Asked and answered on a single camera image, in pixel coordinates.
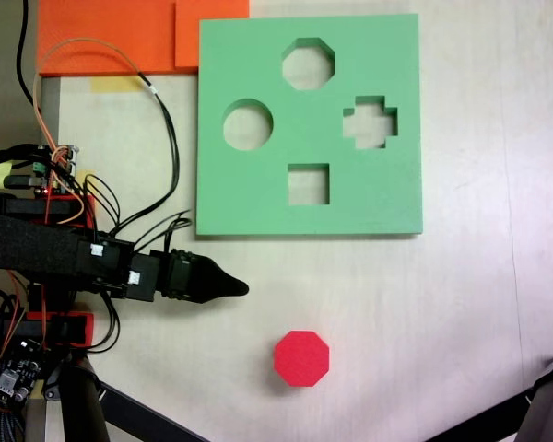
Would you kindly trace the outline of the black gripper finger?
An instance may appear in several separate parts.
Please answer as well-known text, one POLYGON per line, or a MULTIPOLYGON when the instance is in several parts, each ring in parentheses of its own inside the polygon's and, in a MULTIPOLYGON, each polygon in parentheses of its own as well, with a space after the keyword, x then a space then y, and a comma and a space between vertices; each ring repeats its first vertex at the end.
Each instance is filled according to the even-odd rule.
POLYGON ((210 258, 199 256, 196 263, 196 302, 204 304, 222 297, 242 297, 249 286, 229 275, 210 258))

